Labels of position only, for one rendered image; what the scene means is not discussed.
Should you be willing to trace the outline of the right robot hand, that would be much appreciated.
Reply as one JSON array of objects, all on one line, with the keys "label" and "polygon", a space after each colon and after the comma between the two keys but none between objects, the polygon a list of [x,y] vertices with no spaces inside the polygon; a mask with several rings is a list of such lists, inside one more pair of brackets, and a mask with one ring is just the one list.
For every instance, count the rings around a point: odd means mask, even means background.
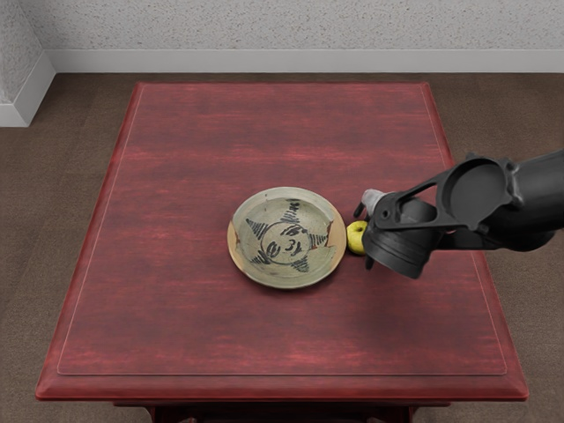
[{"label": "right robot hand", "polygon": [[360,236],[360,244],[365,253],[365,268],[371,270],[375,263],[392,270],[393,256],[390,252],[391,231],[379,228],[375,223],[375,207],[385,196],[378,189],[367,189],[361,196],[356,209],[353,212],[355,218],[365,213],[364,222],[366,227]]}]

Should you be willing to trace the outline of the patterned ceramic plate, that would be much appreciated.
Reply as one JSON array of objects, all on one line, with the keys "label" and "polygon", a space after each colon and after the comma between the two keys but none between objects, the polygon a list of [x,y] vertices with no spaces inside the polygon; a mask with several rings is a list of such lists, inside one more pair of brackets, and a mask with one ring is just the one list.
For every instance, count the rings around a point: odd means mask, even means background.
[{"label": "patterned ceramic plate", "polygon": [[345,223],[327,199],[307,189],[277,187],[239,206],[227,245],[248,278],[292,290],[327,278],[340,264],[347,239]]}]

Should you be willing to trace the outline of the yellow-green apple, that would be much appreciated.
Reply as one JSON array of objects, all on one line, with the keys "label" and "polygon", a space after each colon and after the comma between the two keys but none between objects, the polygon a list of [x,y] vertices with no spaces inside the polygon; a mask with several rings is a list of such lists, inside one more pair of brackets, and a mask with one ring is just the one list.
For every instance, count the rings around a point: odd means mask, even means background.
[{"label": "yellow-green apple", "polygon": [[346,228],[347,247],[357,256],[364,256],[366,254],[362,237],[367,229],[367,222],[365,220],[356,220]]}]

